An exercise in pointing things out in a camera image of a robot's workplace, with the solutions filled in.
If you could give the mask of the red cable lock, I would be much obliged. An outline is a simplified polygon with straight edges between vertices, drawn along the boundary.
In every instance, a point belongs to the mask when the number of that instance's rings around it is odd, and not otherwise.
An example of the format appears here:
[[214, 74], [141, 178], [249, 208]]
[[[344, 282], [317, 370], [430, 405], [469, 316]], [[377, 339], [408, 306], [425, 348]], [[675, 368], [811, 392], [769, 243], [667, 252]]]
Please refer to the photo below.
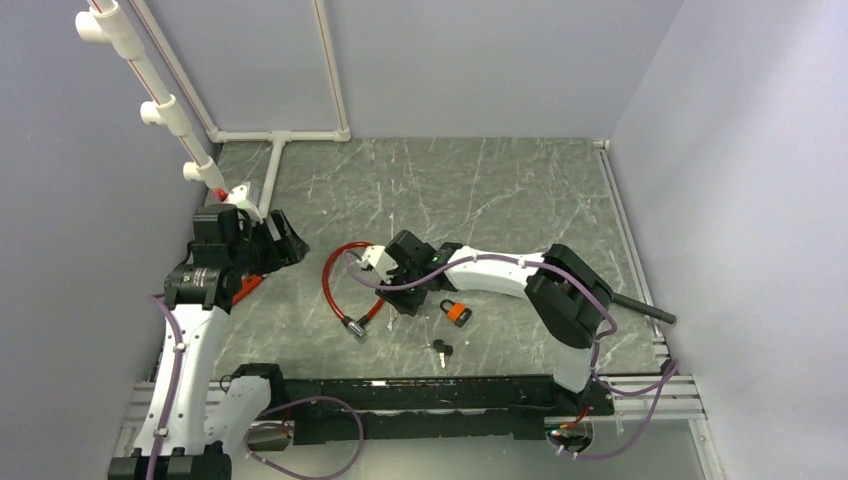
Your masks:
[[372, 243], [370, 242], [357, 241], [350, 242], [336, 248], [325, 261], [321, 274], [321, 287], [325, 301], [327, 302], [334, 315], [340, 321], [340, 323], [358, 342], [365, 341], [367, 335], [367, 326], [382, 310], [383, 306], [385, 305], [385, 300], [379, 298], [374, 303], [374, 305], [368, 310], [367, 313], [360, 316], [359, 318], [353, 318], [349, 315], [346, 315], [339, 307], [332, 293], [330, 277], [336, 262], [341, 258], [344, 253], [356, 249], [366, 249], [367, 247], [371, 246]]

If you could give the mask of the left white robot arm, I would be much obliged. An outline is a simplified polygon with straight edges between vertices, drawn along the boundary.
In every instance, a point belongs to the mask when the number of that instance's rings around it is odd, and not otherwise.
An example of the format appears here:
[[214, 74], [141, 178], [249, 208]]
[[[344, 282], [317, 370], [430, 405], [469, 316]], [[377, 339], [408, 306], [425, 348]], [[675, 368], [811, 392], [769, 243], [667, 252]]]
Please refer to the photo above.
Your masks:
[[195, 211], [186, 258], [152, 300], [165, 320], [153, 397], [128, 453], [110, 479], [229, 479], [232, 457], [253, 421], [287, 406], [280, 367], [248, 363], [230, 373], [224, 397], [207, 407], [214, 363], [244, 279], [301, 262], [309, 251], [280, 210], [262, 215], [248, 182]]

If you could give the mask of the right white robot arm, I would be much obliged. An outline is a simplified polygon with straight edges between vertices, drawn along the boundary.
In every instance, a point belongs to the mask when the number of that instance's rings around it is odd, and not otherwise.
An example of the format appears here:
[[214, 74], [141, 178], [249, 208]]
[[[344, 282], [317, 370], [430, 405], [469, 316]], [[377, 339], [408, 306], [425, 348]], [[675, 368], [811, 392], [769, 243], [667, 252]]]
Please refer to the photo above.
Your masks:
[[345, 260], [347, 272], [399, 313], [415, 315], [437, 291], [480, 291], [526, 300], [558, 345], [551, 401], [574, 415], [590, 399], [604, 323], [612, 324], [614, 292], [574, 250], [555, 243], [535, 253], [487, 252], [445, 242], [439, 247], [400, 231], [386, 245]]

